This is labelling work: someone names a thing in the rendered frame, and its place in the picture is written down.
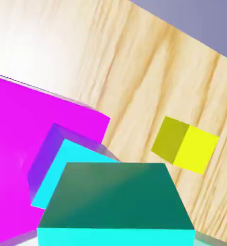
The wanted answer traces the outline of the small yellow cube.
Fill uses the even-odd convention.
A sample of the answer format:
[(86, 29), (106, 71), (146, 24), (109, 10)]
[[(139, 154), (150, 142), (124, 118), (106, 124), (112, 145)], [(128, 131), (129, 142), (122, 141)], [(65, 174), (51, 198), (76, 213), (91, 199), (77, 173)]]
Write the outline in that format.
[(151, 151), (174, 166), (203, 174), (219, 137), (165, 117)]

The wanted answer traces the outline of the large magenta box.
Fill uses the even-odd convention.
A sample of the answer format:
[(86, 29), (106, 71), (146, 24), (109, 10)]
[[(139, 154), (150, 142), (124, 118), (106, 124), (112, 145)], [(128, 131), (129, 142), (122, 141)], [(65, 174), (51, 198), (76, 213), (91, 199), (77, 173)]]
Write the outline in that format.
[(30, 204), (27, 172), (54, 123), (96, 142), (106, 115), (0, 78), (0, 242), (35, 229), (42, 209)]

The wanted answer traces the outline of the small cyan cube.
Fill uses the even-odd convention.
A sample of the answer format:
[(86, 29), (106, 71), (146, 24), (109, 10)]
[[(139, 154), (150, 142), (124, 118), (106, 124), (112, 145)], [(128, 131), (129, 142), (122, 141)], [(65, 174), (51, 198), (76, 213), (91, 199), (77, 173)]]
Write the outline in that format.
[(193, 246), (195, 229), (163, 163), (67, 163), (39, 246)]
[(53, 124), (28, 172), (31, 205), (46, 209), (68, 162), (120, 162), (104, 145)]

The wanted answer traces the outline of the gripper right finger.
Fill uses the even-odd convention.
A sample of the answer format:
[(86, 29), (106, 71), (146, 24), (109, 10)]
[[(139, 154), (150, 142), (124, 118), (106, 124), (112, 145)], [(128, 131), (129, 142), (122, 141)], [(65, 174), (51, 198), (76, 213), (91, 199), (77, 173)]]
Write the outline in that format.
[(196, 231), (194, 246), (227, 246), (227, 243)]

